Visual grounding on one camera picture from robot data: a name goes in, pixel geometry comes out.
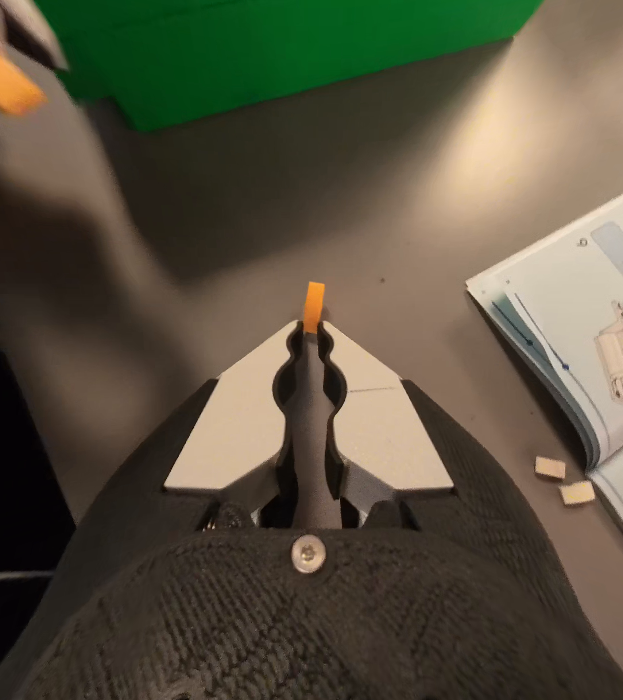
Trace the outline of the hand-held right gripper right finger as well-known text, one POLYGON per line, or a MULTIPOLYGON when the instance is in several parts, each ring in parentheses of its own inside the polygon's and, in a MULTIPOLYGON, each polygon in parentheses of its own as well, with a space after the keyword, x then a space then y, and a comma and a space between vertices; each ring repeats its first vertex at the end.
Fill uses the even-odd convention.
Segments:
POLYGON ((342 526, 362 526, 377 503, 449 493, 454 482, 400 375, 327 321, 318 354, 333 404, 325 478, 342 526))

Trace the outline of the green plastic bin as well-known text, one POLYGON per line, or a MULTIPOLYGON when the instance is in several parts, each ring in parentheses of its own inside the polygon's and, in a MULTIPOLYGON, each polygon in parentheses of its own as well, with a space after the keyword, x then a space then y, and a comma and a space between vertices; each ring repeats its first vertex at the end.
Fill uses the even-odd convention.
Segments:
POLYGON ((506 40, 541 1, 37 1, 79 101, 140 132, 506 40))

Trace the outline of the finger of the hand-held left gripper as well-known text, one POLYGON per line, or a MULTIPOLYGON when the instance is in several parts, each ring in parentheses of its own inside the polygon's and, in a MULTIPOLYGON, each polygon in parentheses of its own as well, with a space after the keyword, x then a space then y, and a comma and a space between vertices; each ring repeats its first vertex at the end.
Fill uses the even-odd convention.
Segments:
POLYGON ((68 71, 69 63, 54 30, 35 1, 0 1, 11 47, 53 71, 68 71))

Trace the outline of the open instruction booklet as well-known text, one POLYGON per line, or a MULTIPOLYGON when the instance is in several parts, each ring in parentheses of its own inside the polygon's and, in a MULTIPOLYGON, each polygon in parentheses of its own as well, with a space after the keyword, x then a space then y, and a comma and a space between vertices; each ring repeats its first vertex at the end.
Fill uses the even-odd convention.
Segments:
POLYGON ((623 194, 465 287, 567 415, 623 531, 623 194))

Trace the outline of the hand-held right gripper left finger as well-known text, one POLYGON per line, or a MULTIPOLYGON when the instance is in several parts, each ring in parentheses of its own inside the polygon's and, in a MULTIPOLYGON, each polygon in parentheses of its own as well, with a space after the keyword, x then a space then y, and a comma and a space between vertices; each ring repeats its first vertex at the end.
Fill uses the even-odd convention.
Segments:
POLYGON ((302 355, 303 325, 293 321, 224 371, 165 490, 237 503, 259 526, 289 528, 298 478, 288 411, 302 355))

